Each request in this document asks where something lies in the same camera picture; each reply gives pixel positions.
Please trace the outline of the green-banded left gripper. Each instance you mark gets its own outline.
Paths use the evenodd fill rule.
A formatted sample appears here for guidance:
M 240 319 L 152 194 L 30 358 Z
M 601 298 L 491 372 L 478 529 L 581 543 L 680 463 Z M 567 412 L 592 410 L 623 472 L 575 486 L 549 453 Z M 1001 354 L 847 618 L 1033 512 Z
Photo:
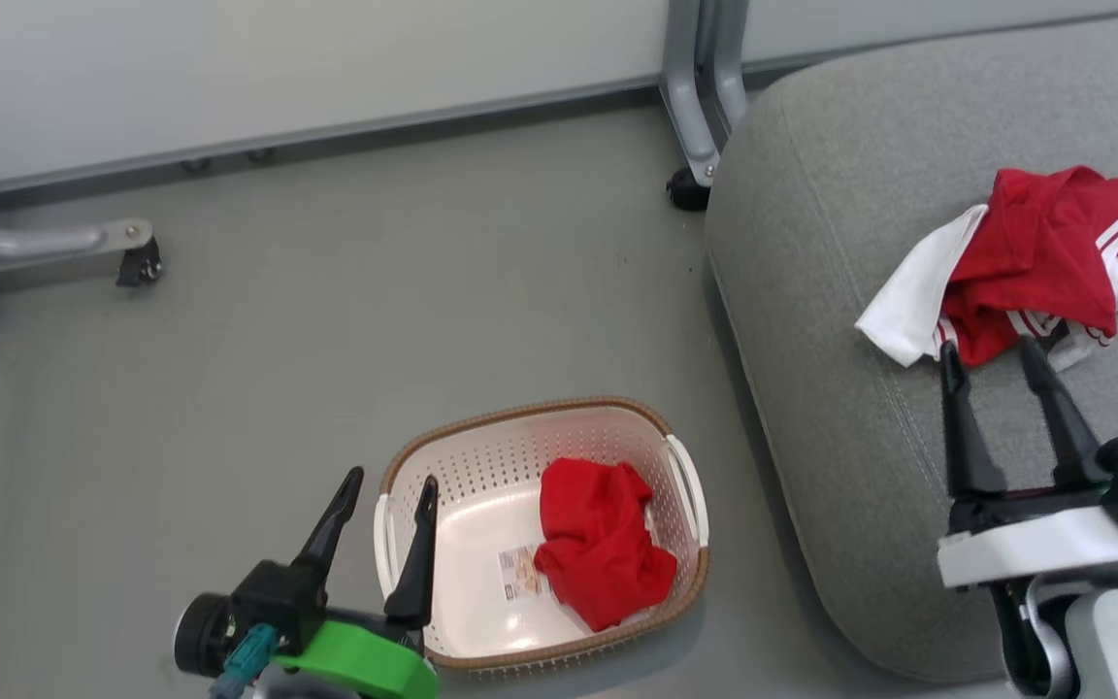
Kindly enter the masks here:
M 212 680 L 212 698 L 244 698 L 272 665 L 345 687 L 364 698 L 435 698 L 438 673 L 407 633 L 375 631 L 373 616 L 326 607 L 325 577 L 356 512 L 363 467 L 351 467 L 292 565 L 260 561 L 230 594 L 203 593 L 189 603 L 174 633 L 179 671 Z M 408 631 L 432 622 L 440 492 L 423 482 L 415 535 L 387 618 Z

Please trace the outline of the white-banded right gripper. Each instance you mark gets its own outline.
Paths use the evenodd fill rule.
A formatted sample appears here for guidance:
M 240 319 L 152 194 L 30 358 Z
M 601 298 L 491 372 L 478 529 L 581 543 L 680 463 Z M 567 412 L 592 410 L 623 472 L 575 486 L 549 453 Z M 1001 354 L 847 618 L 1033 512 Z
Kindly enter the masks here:
M 1057 459 L 1053 483 L 1093 487 L 1108 482 L 1108 473 L 1097 461 L 1101 444 L 1038 338 L 1020 338 L 1020 363 L 1043 410 Z M 972 381 L 953 341 L 940 347 L 940 384 L 948 494 L 954 500 L 1002 495 L 1007 483 L 982 438 L 969 402 Z M 1118 440 L 1105 444 L 1102 451 L 1112 460 L 1114 472 L 1097 504 L 941 540 L 937 569 L 945 587 L 1118 565 Z

